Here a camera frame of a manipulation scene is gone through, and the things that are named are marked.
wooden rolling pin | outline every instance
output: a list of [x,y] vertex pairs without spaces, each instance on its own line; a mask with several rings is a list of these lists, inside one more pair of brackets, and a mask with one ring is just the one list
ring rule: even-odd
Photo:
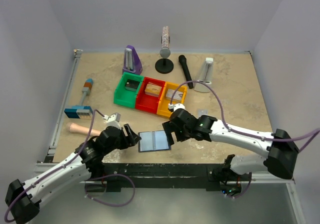
[[[67,123],[66,128],[72,133],[82,133],[82,134],[88,135],[88,132],[89,132],[89,128],[80,126],[76,123]],[[92,129],[90,136],[99,136],[100,133],[101,131]]]

purple object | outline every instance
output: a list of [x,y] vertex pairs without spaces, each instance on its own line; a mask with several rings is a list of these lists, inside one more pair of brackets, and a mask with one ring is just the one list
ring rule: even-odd
[[128,45],[124,49],[124,55],[122,73],[128,72],[140,75],[142,73],[142,64],[136,49],[133,46]]

table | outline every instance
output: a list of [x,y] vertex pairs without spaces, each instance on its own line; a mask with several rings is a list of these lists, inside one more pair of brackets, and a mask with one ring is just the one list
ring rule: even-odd
[[[141,75],[178,84],[184,82],[185,76],[178,63],[181,54],[172,53],[169,58],[174,63],[173,71],[169,74],[160,74],[155,70],[155,62],[160,55],[139,53],[143,66]],[[94,84],[84,105],[90,105],[107,115],[120,113],[120,123],[122,125],[129,123],[136,133],[162,130],[162,123],[167,121],[166,118],[113,103],[113,93],[122,76],[123,55],[123,53],[83,53],[70,90],[68,105],[76,105],[79,102],[85,80],[92,78]],[[222,101],[228,123],[257,131],[272,130],[249,53],[184,53],[184,55],[192,78],[196,77],[206,57],[214,58],[212,86]],[[219,105],[211,93],[199,93],[188,88],[184,105],[186,110],[195,116],[197,109],[207,109],[210,116],[221,118]],[[54,162],[62,161],[85,139],[83,134],[67,131],[68,122],[86,127],[90,125],[90,120],[69,119],[64,115]],[[104,120],[97,115],[93,128],[103,130],[105,127]],[[251,152],[225,143],[187,140],[175,143],[170,151],[139,153],[137,145],[126,150],[114,150],[104,157],[103,162],[222,163],[229,154],[249,155]]]

white wall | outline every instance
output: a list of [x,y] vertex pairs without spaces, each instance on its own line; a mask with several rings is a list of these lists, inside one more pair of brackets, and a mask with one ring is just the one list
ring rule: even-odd
[[74,48],[159,51],[252,50],[281,0],[50,0]]
[[43,161],[72,65],[48,0],[0,0],[0,223],[8,185]]
[[[319,7],[320,0],[283,0],[253,51],[272,127],[293,137],[320,127]],[[320,219],[319,154],[317,137],[298,156],[294,173],[309,224]]]

